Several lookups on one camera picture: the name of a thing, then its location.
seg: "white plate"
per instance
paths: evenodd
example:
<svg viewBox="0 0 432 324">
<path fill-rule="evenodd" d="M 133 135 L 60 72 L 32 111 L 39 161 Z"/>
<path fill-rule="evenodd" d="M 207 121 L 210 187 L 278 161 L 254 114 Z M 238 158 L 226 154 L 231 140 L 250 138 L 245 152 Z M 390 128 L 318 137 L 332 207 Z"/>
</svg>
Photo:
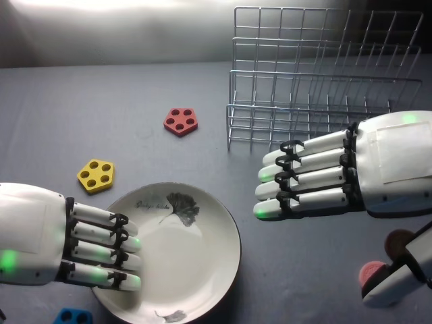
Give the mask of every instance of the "white plate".
<svg viewBox="0 0 432 324">
<path fill-rule="evenodd" d="M 175 213 L 173 201 L 180 202 Z M 142 244 L 140 293 L 93 289 L 116 317 L 132 324 L 188 323 L 225 296 L 241 245 L 236 223 L 217 199 L 185 184 L 151 184 L 109 211 L 136 223 Z"/>
</svg>

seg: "pink disc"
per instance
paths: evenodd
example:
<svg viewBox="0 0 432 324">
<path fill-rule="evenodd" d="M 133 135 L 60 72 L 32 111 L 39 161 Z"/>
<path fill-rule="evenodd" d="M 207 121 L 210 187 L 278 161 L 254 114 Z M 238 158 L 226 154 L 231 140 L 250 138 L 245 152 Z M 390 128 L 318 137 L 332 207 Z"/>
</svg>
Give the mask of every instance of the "pink disc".
<svg viewBox="0 0 432 324">
<path fill-rule="evenodd" d="M 372 277 L 372 275 L 376 272 L 376 270 L 381 268 L 383 265 L 385 265 L 385 263 L 381 261 L 371 261 L 366 263 L 360 270 L 360 273 L 358 274 L 358 280 L 360 281 L 360 285 L 363 287 L 366 281 L 370 277 Z"/>
</svg>

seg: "tabletop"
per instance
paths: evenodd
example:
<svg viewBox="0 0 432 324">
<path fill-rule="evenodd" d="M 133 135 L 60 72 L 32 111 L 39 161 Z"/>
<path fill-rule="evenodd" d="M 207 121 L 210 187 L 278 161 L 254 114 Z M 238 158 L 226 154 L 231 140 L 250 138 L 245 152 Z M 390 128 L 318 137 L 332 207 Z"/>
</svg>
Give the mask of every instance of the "tabletop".
<svg viewBox="0 0 432 324">
<path fill-rule="evenodd" d="M 415 108 L 429 109 L 432 56 L 413 77 L 423 80 Z M 107 208 L 125 193 L 155 182 L 206 190 L 231 212 L 242 239 L 238 278 L 207 323 L 430 323 L 426 287 L 391 308 L 362 304 L 358 272 L 368 261 L 390 262 L 388 233 L 416 231 L 431 216 L 374 219 L 366 213 L 267 223 L 257 202 L 267 146 L 233 143 L 227 151 L 225 106 L 230 63 L 42 67 L 0 70 L 0 182 L 40 186 Z M 177 138 L 163 127 L 174 107 L 193 108 L 198 130 Z M 89 196 L 76 179 L 92 158 L 115 163 L 112 189 Z M 82 308 L 94 322 L 122 323 L 89 288 L 50 283 L 0 285 L 8 324 L 50 324 L 64 308 Z"/>
</svg>

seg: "wire basket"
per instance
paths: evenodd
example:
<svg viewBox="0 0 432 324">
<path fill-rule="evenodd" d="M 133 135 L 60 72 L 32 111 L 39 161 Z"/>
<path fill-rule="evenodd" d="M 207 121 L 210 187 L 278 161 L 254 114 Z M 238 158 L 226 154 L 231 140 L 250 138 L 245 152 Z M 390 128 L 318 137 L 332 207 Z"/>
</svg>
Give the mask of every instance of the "wire basket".
<svg viewBox="0 0 432 324">
<path fill-rule="evenodd" d="M 263 142 L 271 150 L 410 109 L 421 86 L 409 76 L 421 53 L 412 43 L 422 18 L 419 12 L 237 7 L 228 149 L 232 140 L 247 140 L 251 148 Z"/>
</svg>

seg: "robotic hand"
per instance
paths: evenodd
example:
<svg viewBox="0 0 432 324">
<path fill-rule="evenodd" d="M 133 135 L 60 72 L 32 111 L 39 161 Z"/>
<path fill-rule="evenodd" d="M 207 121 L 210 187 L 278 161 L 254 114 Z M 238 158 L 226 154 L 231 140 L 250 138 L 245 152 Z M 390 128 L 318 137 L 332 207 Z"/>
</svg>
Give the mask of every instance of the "robotic hand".
<svg viewBox="0 0 432 324">
<path fill-rule="evenodd" d="M 367 211 L 373 217 L 432 213 L 432 112 L 389 113 L 347 130 L 290 140 L 264 156 L 255 194 L 258 219 Z M 403 243 L 393 264 L 363 286 L 369 306 L 387 306 L 432 276 L 432 223 Z"/>
<path fill-rule="evenodd" d="M 139 290 L 140 278 L 124 272 L 140 268 L 137 234 L 125 215 L 35 186 L 0 184 L 2 283 Z"/>
</svg>

